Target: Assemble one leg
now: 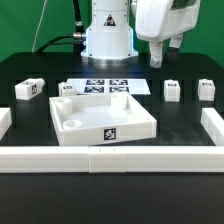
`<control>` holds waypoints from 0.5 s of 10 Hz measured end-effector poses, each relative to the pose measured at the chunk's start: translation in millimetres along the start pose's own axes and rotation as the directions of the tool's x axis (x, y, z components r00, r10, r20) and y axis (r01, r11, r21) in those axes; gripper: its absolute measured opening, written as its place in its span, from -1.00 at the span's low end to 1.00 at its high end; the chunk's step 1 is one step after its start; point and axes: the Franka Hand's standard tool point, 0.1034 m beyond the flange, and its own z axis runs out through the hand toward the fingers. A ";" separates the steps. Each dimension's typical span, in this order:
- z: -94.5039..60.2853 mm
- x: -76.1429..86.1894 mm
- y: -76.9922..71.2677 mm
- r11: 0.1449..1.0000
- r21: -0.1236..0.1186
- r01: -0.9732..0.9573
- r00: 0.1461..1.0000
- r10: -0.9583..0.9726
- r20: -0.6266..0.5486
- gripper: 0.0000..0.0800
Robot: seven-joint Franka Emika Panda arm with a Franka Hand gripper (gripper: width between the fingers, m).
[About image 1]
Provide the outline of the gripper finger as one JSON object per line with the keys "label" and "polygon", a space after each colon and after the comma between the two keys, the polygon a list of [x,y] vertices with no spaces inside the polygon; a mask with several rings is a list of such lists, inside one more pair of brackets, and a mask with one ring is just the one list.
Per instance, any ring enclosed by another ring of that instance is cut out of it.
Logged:
{"label": "gripper finger", "polygon": [[170,59],[176,59],[179,56],[179,49],[183,41],[183,34],[178,34],[170,39],[167,56]]}
{"label": "gripper finger", "polygon": [[163,43],[150,42],[150,66],[153,68],[160,68],[163,60]]}

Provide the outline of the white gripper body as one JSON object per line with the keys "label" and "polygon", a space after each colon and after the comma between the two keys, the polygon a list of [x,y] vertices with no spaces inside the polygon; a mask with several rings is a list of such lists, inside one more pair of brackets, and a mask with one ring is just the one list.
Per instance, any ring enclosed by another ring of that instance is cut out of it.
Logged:
{"label": "white gripper body", "polygon": [[162,42],[196,26],[201,0],[132,0],[137,38]]}

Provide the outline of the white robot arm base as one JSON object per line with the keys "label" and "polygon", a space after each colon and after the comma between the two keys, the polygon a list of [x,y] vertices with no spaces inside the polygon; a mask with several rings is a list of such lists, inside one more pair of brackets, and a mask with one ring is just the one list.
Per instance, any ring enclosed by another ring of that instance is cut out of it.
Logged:
{"label": "white robot arm base", "polygon": [[92,21],[86,30],[83,62],[119,66],[137,58],[129,25],[129,0],[92,0]]}

